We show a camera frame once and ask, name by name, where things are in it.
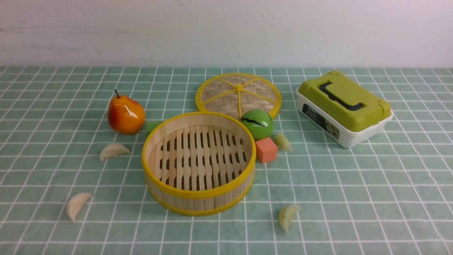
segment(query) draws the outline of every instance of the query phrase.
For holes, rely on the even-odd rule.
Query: orange block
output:
[[[270,137],[256,141],[255,145],[256,157],[262,164],[277,158],[278,148]]]

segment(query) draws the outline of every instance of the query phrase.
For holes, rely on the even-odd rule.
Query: label on box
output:
[[[326,120],[326,118],[324,118],[321,114],[317,113],[315,110],[313,110],[313,108],[309,107],[306,103],[304,103],[302,107],[302,113],[305,114],[311,120],[313,120],[318,126],[324,129],[335,140],[338,141],[340,137],[340,131],[336,126],[334,126],[332,123]]]

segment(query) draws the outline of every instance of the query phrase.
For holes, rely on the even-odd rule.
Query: plastic storage box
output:
[[[298,110],[345,148],[380,133],[393,118],[388,102],[336,70],[304,81],[296,94]]]

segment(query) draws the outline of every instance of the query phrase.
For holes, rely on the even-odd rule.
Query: yellow rim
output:
[[[247,77],[252,77],[254,78],[253,80],[251,81],[248,81],[246,83],[244,83],[244,85],[242,85],[242,87],[245,87],[247,86],[248,84],[250,84],[252,81],[255,81],[255,80],[259,80],[259,81],[262,81],[264,82],[266,85],[268,85],[272,91],[274,92],[275,94],[275,100],[272,100],[270,98],[267,98],[267,97],[264,97],[264,96],[261,96],[261,95],[257,95],[253,92],[250,92],[250,91],[246,91],[246,90],[243,90],[242,87],[236,87],[235,85],[223,80],[222,78],[225,77],[225,76],[231,76],[231,75],[241,75],[241,76],[247,76]],[[210,84],[212,81],[214,80],[219,80],[219,81],[222,81],[224,82],[225,84],[228,84],[230,85],[233,89],[231,90],[228,90],[228,91],[225,91],[219,95],[216,95],[206,101],[202,101],[201,100],[201,95],[202,95],[202,92],[203,90],[205,89],[205,87]],[[237,95],[238,95],[238,111],[239,111],[239,118],[242,116],[242,108],[241,108],[241,93],[239,93],[240,91],[241,92],[244,92],[244,93],[248,93],[248,94],[252,94],[254,96],[257,96],[259,98],[262,98],[262,99],[265,99],[265,100],[268,100],[270,102],[273,102],[274,103],[274,107],[272,108],[271,111],[269,111],[269,115],[272,119],[274,119],[275,117],[277,117],[277,115],[279,114],[280,112],[280,108],[281,108],[281,105],[282,105],[282,97],[281,97],[281,94],[280,94],[280,91],[277,89],[277,87],[275,87],[270,81],[262,78],[262,77],[259,77],[259,76],[256,76],[256,75],[252,75],[252,74],[245,74],[245,73],[229,73],[229,74],[221,74],[221,75],[218,75],[218,76],[215,76],[215,77],[212,77],[210,79],[208,79],[207,81],[205,81],[203,84],[201,84],[201,86],[198,88],[197,90],[197,93],[195,94],[195,104],[197,105],[197,108],[200,112],[209,112],[208,109],[206,109],[206,107],[204,106],[205,103],[211,101],[211,100],[214,100],[222,95],[225,95],[225,94],[228,94],[228,93],[232,93],[234,91],[237,91]]]
[[[150,170],[150,168],[149,168],[149,166],[148,166],[148,164],[147,164],[147,162],[145,160],[145,158],[146,158],[145,151],[146,151],[146,145],[149,143],[149,141],[152,138],[152,136],[160,128],[162,128],[164,125],[166,125],[167,123],[170,123],[170,122],[172,122],[172,121],[174,121],[176,119],[179,119],[179,118],[193,116],[193,115],[216,115],[216,116],[227,118],[227,119],[235,122],[236,124],[238,124],[247,133],[247,136],[250,139],[250,141],[252,141],[252,143],[251,143],[252,144],[252,154],[251,154],[251,157],[250,157],[250,161],[248,162],[248,164],[247,164],[246,168],[244,169],[244,171],[242,171],[242,173],[238,177],[236,177],[234,180],[232,180],[231,182],[229,182],[229,183],[227,183],[225,185],[222,185],[220,187],[210,189],[210,190],[205,190],[205,191],[186,191],[186,190],[177,189],[175,187],[171,187],[171,186],[161,182],[159,179],[157,179],[154,176],[154,174]],[[143,149],[142,149],[142,166],[143,166],[143,169],[145,170],[146,175],[156,185],[156,187],[158,189],[162,190],[163,192],[169,194],[169,195],[173,195],[173,196],[177,196],[177,197],[181,197],[181,198],[191,198],[191,199],[195,199],[195,198],[197,198],[197,199],[212,198],[212,197],[215,197],[215,196],[223,195],[223,194],[227,193],[228,191],[233,190],[234,188],[236,188],[238,185],[240,185],[249,176],[249,174],[253,170],[253,167],[254,167],[255,161],[256,161],[256,146],[255,146],[255,143],[253,141],[254,141],[253,140],[253,136],[250,133],[250,131],[240,121],[236,120],[233,117],[230,117],[230,116],[225,115],[223,113],[215,113],[215,112],[184,113],[184,114],[172,117],[172,118],[164,121],[163,123],[158,125],[149,134],[149,136],[146,138],[145,144],[144,144]]]
[[[217,214],[217,213],[226,211],[226,210],[232,208],[233,206],[235,206],[237,203],[239,203],[247,195],[247,193],[249,192],[250,188],[252,187],[252,183],[253,183],[253,179],[254,178],[255,178],[255,173],[253,173],[252,180],[251,180],[249,186],[246,188],[246,190],[239,197],[237,197],[235,200],[233,200],[231,203],[226,204],[226,205],[224,205],[222,207],[219,207],[217,209],[208,210],[208,211],[187,211],[187,210],[182,210],[182,209],[176,208],[174,206],[169,206],[164,201],[159,199],[154,194],[153,190],[148,185],[147,185],[147,187],[148,187],[148,190],[151,193],[151,195],[154,197],[154,199],[159,204],[161,204],[163,207],[167,208],[168,210],[170,210],[170,211],[172,211],[174,213],[178,213],[178,214],[185,215],[185,216],[195,216],[195,217],[197,217],[197,216],[208,216],[208,215]]]

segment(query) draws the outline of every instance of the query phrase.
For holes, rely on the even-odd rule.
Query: white container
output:
[[[299,91],[296,90],[296,94],[297,110],[311,119],[318,127],[324,130],[344,148],[351,148],[374,135],[379,134],[384,129],[385,124],[393,119],[393,111],[391,111],[390,117],[377,124],[367,127],[360,132],[351,132],[316,104],[304,97]]]

